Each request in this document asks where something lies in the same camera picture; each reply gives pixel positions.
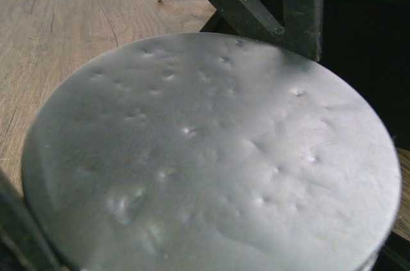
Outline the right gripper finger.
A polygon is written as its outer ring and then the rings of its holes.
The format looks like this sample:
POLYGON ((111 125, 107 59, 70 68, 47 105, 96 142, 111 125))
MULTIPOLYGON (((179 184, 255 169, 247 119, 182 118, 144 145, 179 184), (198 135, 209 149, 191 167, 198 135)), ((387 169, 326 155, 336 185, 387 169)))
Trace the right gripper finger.
POLYGON ((1 270, 60 270, 22 197, 1 173, 1 270))

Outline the black lollipop bin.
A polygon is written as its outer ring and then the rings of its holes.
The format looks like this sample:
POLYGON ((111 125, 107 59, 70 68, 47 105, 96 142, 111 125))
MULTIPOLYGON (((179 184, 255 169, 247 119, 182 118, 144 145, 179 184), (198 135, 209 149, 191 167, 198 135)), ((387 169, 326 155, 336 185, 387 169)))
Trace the black lollipop bin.
POLYGON ((374 108, 409 148, 409 0, 324 0, 319 63, 374 108))

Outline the clear round cup lid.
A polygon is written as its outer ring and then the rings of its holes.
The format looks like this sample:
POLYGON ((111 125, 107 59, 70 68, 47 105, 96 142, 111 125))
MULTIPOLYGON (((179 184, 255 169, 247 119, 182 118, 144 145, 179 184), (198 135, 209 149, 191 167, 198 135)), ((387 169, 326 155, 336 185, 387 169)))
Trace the clear round cup lid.
POLYGON ((80 270, 359 270, 400 201, 384 124, 293 52, 214 33, 73 72, 33 121, 26 202, 80 270))

